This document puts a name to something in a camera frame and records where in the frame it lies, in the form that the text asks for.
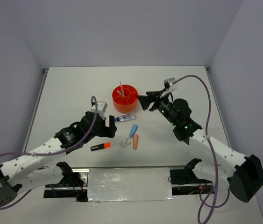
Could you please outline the orange black highlighter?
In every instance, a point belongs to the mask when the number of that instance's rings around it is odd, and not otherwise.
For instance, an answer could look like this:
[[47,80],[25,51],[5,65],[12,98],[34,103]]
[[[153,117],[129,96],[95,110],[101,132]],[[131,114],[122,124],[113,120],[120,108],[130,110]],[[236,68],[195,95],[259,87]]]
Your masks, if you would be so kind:
[[97,151],[97,150],[106,149],[106,148],[110,148],[110,147],[111,147],[111,143],[110,142],[106,142],[106,143],[98,144],[98,145],[95,145],[95,146],[91,146],[90,150],[91,151]]

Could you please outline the clear bottle blue cap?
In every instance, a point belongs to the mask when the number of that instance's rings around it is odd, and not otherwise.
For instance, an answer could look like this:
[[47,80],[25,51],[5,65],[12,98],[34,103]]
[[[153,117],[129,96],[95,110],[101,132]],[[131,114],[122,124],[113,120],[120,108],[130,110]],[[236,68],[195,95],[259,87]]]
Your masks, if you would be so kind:
[[133,113],[130,114],[124,114],[119,117],[115,118],[115,122],[125,122],[125,121],[131,121],[136,119],[135,115]]

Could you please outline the blue translucent eraser case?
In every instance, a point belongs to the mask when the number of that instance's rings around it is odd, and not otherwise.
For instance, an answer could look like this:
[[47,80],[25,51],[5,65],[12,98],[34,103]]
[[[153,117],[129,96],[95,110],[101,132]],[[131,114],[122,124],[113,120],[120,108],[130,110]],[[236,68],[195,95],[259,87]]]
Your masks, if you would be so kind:
[[130,130],[130,133],[129,133],[129,138],[133,138],[133,136],[135,135],[136,131],[138,129],[138,125],[134,124]]

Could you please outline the orange thin highlighter pen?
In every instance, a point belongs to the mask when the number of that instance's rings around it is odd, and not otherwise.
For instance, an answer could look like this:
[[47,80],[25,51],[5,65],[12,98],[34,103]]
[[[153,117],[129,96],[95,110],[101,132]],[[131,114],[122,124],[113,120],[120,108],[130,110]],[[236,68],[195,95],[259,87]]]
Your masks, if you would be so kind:
[[122,85],[122,82],[121,82],[121,81],[120,81],[120,89],[121,89],[121,91],[124,91],[123,85]]

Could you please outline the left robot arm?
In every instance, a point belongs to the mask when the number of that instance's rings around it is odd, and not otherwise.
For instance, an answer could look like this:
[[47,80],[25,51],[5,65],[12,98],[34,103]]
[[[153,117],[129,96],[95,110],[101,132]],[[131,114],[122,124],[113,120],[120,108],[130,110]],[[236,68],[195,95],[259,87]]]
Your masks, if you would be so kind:
[[74,173],[65,161],[48,167],[48,163],[80,149],[94,137],[113,138],[117,127],[115,117],[106,119],[94,112],[70,126],[61,129],[47,142],[28,152],[8,152],[0,154],[0,210],[16,205],[17,196],[25,196],[31,190],[43,185],[61,184],[83,187],[83,178]]

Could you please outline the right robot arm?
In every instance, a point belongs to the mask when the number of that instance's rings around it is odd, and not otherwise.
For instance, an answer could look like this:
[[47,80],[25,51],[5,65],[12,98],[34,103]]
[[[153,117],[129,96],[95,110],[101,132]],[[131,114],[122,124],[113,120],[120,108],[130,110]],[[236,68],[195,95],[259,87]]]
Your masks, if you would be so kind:
[[173,132],[179,141],[211,156],[226,170],[224,182],[237,199],[247,203],[263,186],[260,159],[253,154],[239,153],[208,136],[205,129],[191,119],[192,111],[186,100],[177,98],[170,102],[162,91],[149,91],[137,98],[143,110],[158,110],[174,126]]

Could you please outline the orange round compartment organizer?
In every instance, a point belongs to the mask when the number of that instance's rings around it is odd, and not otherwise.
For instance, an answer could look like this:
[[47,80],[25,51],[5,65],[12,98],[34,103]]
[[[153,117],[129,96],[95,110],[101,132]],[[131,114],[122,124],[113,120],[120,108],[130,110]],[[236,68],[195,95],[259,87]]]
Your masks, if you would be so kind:
[[135,110],[138,103],[138,92],[135,87],[123,84],[123,89],[125,93],[125,97],[120,96],[117,90],[121,90],[120,86],[115,87],[115,89],[112,92],[112,99],[113,99],[113,105],[115,109],[121,113],[128,113]]

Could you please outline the orange translucent eraser case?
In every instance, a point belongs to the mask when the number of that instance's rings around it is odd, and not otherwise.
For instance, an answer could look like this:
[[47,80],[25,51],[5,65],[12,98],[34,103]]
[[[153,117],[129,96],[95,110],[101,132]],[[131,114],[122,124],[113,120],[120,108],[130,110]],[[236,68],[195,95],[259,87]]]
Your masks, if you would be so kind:
[[135,134],[133,136],[133,149],[136,150],[138,148],[138,140],[139,140],[139,135]]

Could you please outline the silver foil tape panel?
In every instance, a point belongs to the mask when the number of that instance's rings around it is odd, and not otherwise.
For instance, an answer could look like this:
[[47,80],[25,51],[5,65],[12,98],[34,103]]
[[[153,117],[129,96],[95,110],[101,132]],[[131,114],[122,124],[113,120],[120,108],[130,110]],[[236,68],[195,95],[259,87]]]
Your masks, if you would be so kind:
[[173,199],[169,168],[91,169],[90,202],[164,201]]

